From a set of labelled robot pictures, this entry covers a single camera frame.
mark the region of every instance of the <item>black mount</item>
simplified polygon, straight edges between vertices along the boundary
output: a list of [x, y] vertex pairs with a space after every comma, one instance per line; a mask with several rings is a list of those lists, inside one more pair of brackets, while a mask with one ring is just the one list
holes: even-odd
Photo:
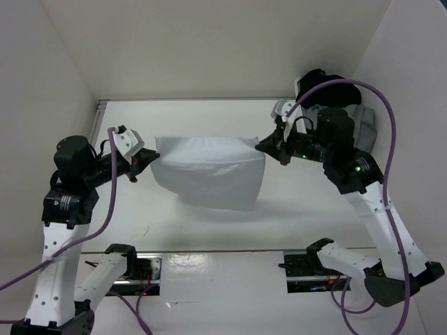
[[[117, 151], [118, 176], [126, 174], [136, 182], [136, 176], [159, 156], [154, 150], [142, 148], [129, 164]], [[54, 162], [58, 170], [43, 201], [42, 221], [46, 226], [65, 223], [68, 229], [89, 224], [99, 199], [96, 187], [112, 179], [111, 154], [97, 156], [85, 137], [70, 136], [57, 145]]]
[[[427, 262], [425, 267], [427, 269], [416, 277], [410, 274], [411, 296], [419, 292], [421, 287], [433, 283], [445, 274], [444, 268], [438, 262]], [[405, 282], [386, 277], [382, 262], [363, 271], [366, 274], [365, 287], [377, 304], [390, 307], [405, 300]]]
[[47, 327], [31, 325], [23, 319], [11, 327], [11, 335], [90, 335], [95, 321], [94, 312], [90, 309], [90, 301], [75, 303], [75, 317], [58, 327], [50, 322]]
[[321, 110], [317, 126], [310, 133], [299, 133], [296, 125], [284, 142], [286, 124], [275, 120], [275, 131], [260, 141], [256, 149], [288, 165], [292, 157], [323, 164], [324, 174], [341, 194], [366, 192], [366, 186], [383, 182], [383, 175], [370, 154], [354, 147], [354, 121], [345, 110], [328, 107]]

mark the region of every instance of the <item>wire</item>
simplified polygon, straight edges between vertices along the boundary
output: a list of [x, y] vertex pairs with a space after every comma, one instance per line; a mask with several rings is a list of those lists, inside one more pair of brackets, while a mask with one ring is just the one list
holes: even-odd
[[314, 122], [313, 122], [309, 117], [305, 117], [305, 116], [297, 117], [297, 118], [295, 119], [295, 121], [293, 122], [293, 124], [296, 124], [296, 121], [301, 120], [301, 119], [308, 120], [308, 121], [310, 122], [310, 126], [311, 126], [311, 128], [312, 128], [312, 131], [315, 130], [315, 128], [314, 128]]
[[[372, 91], [374, 94], [376, 94], [376, 96], [378, 96], [382, 100], [383, 104], [386, 107], [386, 110], [388, 111], [388, 115], [390, 117], [390, 122], [391, 122], [391, 143], [390, 143], [390, 151], [388, 153], [388, 160], [386, 161], [385, 173], [383, 175], [383, 190], [382, 190], [383, 191], [383, 193], [382, 193], [383, 204], [384, 204], [384, 207], [387, 208], [389, 205], [388, 178], [390, 176], [391, 163], [393, 161], [394, 151], [395, 151], [395, 147], [396, 147], [396, 119], [395, 119], [394, 112], [393, 112], [393, 109], [391, 108], [389, 101], [378, 89], [371, 86], [370, 84], [361, 82], [360, 80], [354, 80], [354, 79], [330, 80], [328, 82], [324, 82], [322, 84], [316, 85], [315, 87], [311, 88], [308, 92], [303, 94], [302, 97], [300, 99], [298, 99], [298, 101], [295, 103], [295, 105], [293, 105], [293, 107], [288, 111], [286, 116], [290, 117], [292, 115], [292, 113], [298, 108], [298, 106], [301, 105], [302, 102], [305, 101], [307, 98], [309, 98], [309, 96], [311, 96], [313, 93], [315, 93], [316, 91], [318, 91], [324, 87], [334, 85], [334, 84], [354, 84], [354, 85], [358, 85], [358, 86], [364, 87], [366, 89], [369, 89], [370, 91]], [[389, 210], [389, 209], [386, 209], [386, 214], [388, 216], [388, 220], [390, 221], [391, 229], [393, 230], [394, 236], [396, 238], [397, 247], [399, 249], [399, 254], [400, 254], [400, 257], [402, 260], [402, 269], [404, 271], [404, 282], [405, 282], [404, 308], [402, 311], [402, 317], [400, 318], [399, 324], [396, 326], [396, 329], [391, 333], [391, 335], [398, 335], [403, 330], [403, 328], [405, 326], [406, 319], [408, 318], [408, 314], [409, 314], [410, 296], [411, 296], [411, 294], [410, 294], [410, 273], [409, 273], [408, 263], [406, 262], [406, 255], [405, 255], [405, 250], [404, 250], [404, 246], [402, 243], [402, 239], [400, 238], [399, 230], [397, 229], [393, 214], [391, 213], [391, 210]], [[354, 335], [358, 335], [358, 333], [352, 328], [351, 324], [349, 323], [347, 315], [346, 315], [347, 311], [344, 308], [344, 299], [346, 296], [346, 291], [347, 291], [347, 286], [345, 285], [343, 293], [342, 293], [342, 303], [341, 303], [343, 319], [346, 323], [346, 326], [349, 328], [349, 330]]]
[[[351, 277], [348, 277], [348, 279], [346, 280], [346, 282], [345, 282], [345, 287], [346, 287], [346, 290], [348, 290], [348, 287], [349, 287], [349, 283], [351, 282]], [[330, 295], [331, 295], [331, 297], [332, 297], [332, 300], [334, 301], [334, 303], [338, 306], [338, 308], [342, 308], [342, 305], [337, 301], [337, 299], [335, 298], [335, 294], [334, 294], [334, 292], [335, 292], [335, 288], [338, 286], [338, 285], [340, 285], [340, 283], [342, 283], [340, 280], [338, 280], [338, 281], [336, 281], [335, 283], [334, 283], [334, 285], [332, 285], [332, 288], [330, 289]], [[361, 310], [361, 311], [350, 311], [350, 310], [348, 310], [348, 309], [344, 309], [347, 313], [350, 313], [350, 314], [363, 314], [363, 313], [366, 313], [366, 312], [369, 312], [370, 310], [372, 310], [372, 308], [374, 307], [374, 306], [376, 306], [376, 302], [373, 300], [373, 302], [367, 307], [367, 308], [365, 308], [365, 309], [363, 309], [363, 310]]]
[[84, 243], [86, 241], [89, 241], [89, 240], [94, 239], [95, 237], [99, 236], [109, 226], [109, 223], [112, 220], [113, 210], [115, 209], [115, 200], [117, 197], [117, 179], [118, 179], [117, 148], [115, 146], [115, 141], [113, 140], [114, 131], [115, 131], [115, 128], [109, 128], [107, 130], [108, 137], [110, 140], [110, 150], [111, 150], [111, 156], [112, 156], [112, 188], [111, 188], [111, 192], [110, 192], [109, 210], [107, 212], [107, 216], [106, 216], [101, 228], [99, 228], [95, 233], [93, 233], [89, 236], [83, 237], [81, 239], [77, 239], [76, 241], [73, 241], [73, 242], [67, 244], [66, 246], [60, 248], [58, 251], [53, 253], [49, 260], [42, 261], [39, 265], [26, 271], [24, 274], [21, 274], [20, 276], [10, 280], [9, 282], [4, 283], [2, 286], [0, 286], [0, 292], [5, 290], [6, 288], [9, 288], [10, 286], [18, 283], [19, 281], [25, 279], [26, 277], [32, 275], [34, 272], [37, 272], [41, 269], [46, 268], [49, 264], [51, 264], [54, 261], [55, 258], [60, 256], [62, 253], [67, 251], [69, 248], [72, 248], [74, 246], [77, 246], [78, 244]]
[[91, 145], [90, 143], [89, 143], [89, 148], [90, 148], [90, 151], [93, 154], [93, 156], [95, 156], [95, 159], [97, 159], [98, 158], [98, 154], [96, 153], [95, 148], [93, 148], [93, 145]]
[[142, 330], [144, 331], [144, 333], [146, 333], [146, 335], [154, 335], [154, 333], [152, 333], [151, 329], [149, 328], [149, 326], [146, 324], [146, 322], [140, 317], [140, 315], [138, 314], [138, 312], [132, 307], [132, 305], [130, 304], [130, 302], [128, 302], [126, 300], [126, 298], [124, 298], [122, 295], [120, 295], [119, 293], [113, 292], [113, 291], [109, 291], [109, 295], [114, 295], [116, 297], [118, 297], [122, 302], [124, 302], [126, 304], [126, 306], [131, 310], [132, 314], [134, 314], [134, 316], [136, 317], [138, 323], [140, 324]]
[[99, 263], [97, 262], [90, 262], [88, 260], [84, 261], [85, 264], [90, 265], [91, 267], [97, 267]]
[[101, 150], [101, 152], [98, 154], [98, 158], [97, 159], [100, 159], [103, 156], [103, 154], [104, 154], [104, 145], [107, 143], [107, 141], [108, 140], [104, 140], [99, 145], [99, 149]]
[[13, 323], [18, 323], [21, 320], [0, 320], [0, 325], [12, 325]]

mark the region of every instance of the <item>black cloth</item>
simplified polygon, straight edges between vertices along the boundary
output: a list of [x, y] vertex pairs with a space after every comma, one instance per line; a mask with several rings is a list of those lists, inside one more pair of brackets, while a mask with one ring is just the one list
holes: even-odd
[[[326, 75], [326, 72], [317, 68], [312, 70], [298, 82], [300, 91], [296, 100], [302, 97], [307, 91], [318, 84], [333, 79], [344, 79], [339, 75]], [[362, 94], [353, 84], [335, 84], [312, 94], [301, 104], [303, 108], [311, 108], [315, 105], [326, 107], [346, 107], [347, 105], [359, 105], [362, 103]]]

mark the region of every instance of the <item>gray cloth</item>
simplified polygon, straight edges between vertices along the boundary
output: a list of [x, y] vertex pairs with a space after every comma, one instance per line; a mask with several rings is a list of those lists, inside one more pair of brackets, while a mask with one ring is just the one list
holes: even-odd
[[[318, 112], [325, 108], [327, 107], [320, 105], [315, 105], [308, 109], [302, 108], [302, 115], [309, 117], [314, 122], [314, 126], [316, 126]], [[360, 150], [371, 152], [377, 138], [377, 129], [374, 125], [375, 111], [364, 105], [348, 105], [343, 109], [346, 110], [356, 124], [354, 127], [354, 145]]]

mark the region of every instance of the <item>white panel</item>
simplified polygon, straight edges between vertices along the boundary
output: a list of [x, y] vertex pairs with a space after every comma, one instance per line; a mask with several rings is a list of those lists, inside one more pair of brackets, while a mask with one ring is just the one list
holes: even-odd
[[350, 76], [389, 0], [42, 0], [97, 98], [290, 96]]
[[[439, 0], [393, 0], [355, 77], [390, 99], [397, 120], [397, 150], [390, 194], [415, 242], [447, 267], [446, 128], [447, 10]], [[389, 118], [377, 99], [379, 137], [373, 152], [389, 148]], [[430, 335], [445, 334], [447, 278], [424, 288], [416, 301]]]
[[95, 101], [39, 1], [0, 1], [0, 45], [0, 254], [40, 252], [56, 144]]
[[[98, 141], [110, 126], [139, 132], [147, 148], [155, 136], [264, 138], [274, 130], [275, 100], [156, 100], [110, 102]], [[161, 188], [150, 169], [139, 182], [118, 182], [117, 204], [108, 229], [84, 245], [104, 251], [110, 243], [139, 251], [219, 251], [306, 248], [323, 237], [347, 247], [374, 246], [357, 214], [323, 174], [322, 165], [293, 159], [287, 167], [268, 157], [261, 192], [252, 212], [202, 209], [182, 204]], [[108, 210], [110, 184], [98, 189], [92, 231]]]

